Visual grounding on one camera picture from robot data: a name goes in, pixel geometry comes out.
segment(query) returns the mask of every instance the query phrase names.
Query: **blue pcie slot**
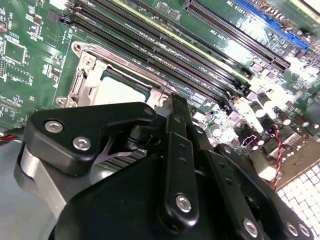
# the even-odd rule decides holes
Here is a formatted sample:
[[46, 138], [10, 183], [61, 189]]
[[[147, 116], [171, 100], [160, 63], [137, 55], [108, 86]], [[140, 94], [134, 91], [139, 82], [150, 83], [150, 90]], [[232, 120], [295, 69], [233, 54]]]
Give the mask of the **blue pcie slot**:
[[235, 2], [239, 3], [241, 6], [245, 7], [255, 15], [257, 15], [259, 18], [264, 20], [268, 25], [270, 25], [271, 28], [273, 28], [276, 32], [280, 33], [282, 36], [286, 37], [289, 41], [293, 42], [296, 44], [298, 47], [307, 50], [309, 46], [305, 44], [303, 41], [301, 41], [299, 38], [297, 38], [295, 35], [292, 33], [288, 32], [285, 33], [284, 31], [281, 30], [280, 24], [276, 23], [273, 21], [271, 18], [269, 18], [267, 15], [264, 13], [260, 12], [258, 9], [256, 9], [254, 6], [252, 6], [250, 3], [248, 3], [246, 0], [235, 0]]

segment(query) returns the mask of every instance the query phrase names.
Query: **red wire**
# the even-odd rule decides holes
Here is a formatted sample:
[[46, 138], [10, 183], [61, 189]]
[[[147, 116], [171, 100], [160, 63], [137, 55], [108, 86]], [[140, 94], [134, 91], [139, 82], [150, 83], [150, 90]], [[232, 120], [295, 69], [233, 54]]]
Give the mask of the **red wire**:
[[277, 130], [275, 132], [275, 138], [278, 140], [278, 153], [277, 153], [277, 157], [276, 157], [276, 170], [275, 170], [275, 178], [274, 178], [274, 182], [273, 182], [273, 190], [276, 191], [277, 190], [277, 184], [279, 182], [279, 175], [280, 175], [280, 170], [281, 170], [281, 156], [282, 156], [282, 152], [280, 151], [281, 146], [282, 146], [282, 141], [279, 138], [279, 130]]
[[16, 138], [15, 135], [0, 136], [0, 142], [11, 141], [11, 140], [13, 140], [15, 138]]

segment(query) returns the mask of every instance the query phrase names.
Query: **electrolytic capacitor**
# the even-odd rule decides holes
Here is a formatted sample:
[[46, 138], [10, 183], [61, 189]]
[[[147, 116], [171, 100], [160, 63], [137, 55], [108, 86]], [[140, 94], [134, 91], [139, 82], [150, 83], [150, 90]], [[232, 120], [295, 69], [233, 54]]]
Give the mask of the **electrolytic capacitor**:
[[307, 119], [305, 119], [301, 114], [297, 114], [294, 117], [294, 120], [296, 120], [296, 122], [302, 126], [302, 127], [308, 127], [310, 125], [310, 123], [308, 122]]
[[214, 123], [210, 126], [210, 131], [211, 131], [212, 136], [214, 136], [214, 137], [219, 137], [222, 134], [219, 125], [216, 123]]
[[258, 118], [262, 128], [264, 129], [264, 131], [273, 134], [276, 129], [278, 128], [278, 126], [276, 125], [275, 121], [273, 121], [269, 115], [265, 115], [262, 118]]
[[259, 146], [265, 144], [265, 141], [263, 140], [262, 136], [257, 131], [254, 132], [254, 135], [256, 136], [256, 144], [258, 144]]
[[271, 99], [265, 93], [259, 94], [258, 100], [265, 109], [269, 110], [269, 109], [272, 109], [272, 107], [274, 106]]
[[290, 118], [287, 116], [287, 114], [284, 111], [278, 112], [277, 116], [281, 120], [283, 125], [289, 125], [291, 123]]
[[262, 106], [256, 101], [253, 101], [252, 103], [250, 103], [250, 107], [252, 108], [257, 118], [262, 118], [266, 114]]

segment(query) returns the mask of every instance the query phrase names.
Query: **motherboard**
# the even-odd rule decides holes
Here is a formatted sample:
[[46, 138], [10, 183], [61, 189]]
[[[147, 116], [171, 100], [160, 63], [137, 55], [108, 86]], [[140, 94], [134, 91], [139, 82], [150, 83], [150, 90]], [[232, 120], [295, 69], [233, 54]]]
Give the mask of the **motherboard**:
[[[23, 127], [43, 109], [157, 109], [177, 93], [213, 145], [249, 156], [266, 143], [275, 157], [267, 129], [290, 125], [294, 138], [319, 95], [319, 26], [299, 0], [5, 1], [0, 125]], [[307, 142], [299, 133], [294, 150]]]

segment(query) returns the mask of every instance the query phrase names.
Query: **mesh grille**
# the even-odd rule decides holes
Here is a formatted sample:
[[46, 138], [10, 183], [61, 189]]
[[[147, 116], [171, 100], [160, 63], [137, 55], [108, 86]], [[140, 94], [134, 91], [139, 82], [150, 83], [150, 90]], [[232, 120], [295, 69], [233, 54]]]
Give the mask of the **mesh grille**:
[[320, 164], [286, 185], [279, 197], [311, 228], [320, 239]]

